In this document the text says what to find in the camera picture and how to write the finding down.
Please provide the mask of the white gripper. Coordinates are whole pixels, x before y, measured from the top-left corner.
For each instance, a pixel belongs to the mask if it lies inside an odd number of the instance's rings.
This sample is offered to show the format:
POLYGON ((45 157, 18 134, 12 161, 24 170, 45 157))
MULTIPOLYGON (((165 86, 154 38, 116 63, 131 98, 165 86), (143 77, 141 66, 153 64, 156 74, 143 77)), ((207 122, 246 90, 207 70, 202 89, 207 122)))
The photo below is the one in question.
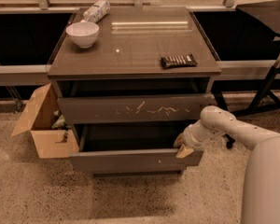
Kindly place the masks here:
POLYGON ((179 159, 186 158, 194 151, 194 149, 203 146, 204 138, 203 128, 188 126, 174 141, 174 147, 179 147, 175 156, 179 159))

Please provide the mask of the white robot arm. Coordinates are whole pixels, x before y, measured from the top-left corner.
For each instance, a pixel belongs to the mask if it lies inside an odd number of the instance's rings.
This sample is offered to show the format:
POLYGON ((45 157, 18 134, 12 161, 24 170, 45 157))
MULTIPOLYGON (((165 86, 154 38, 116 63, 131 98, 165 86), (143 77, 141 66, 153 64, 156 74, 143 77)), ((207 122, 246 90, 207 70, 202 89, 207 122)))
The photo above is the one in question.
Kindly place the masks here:
POLYGON ((176 138, 176 156, 184 159, 203 141, 224 134, 251 150, 245 168, 241 224, 280 224, 280 133, 240 121, 209 105, 200 119, 176 138))

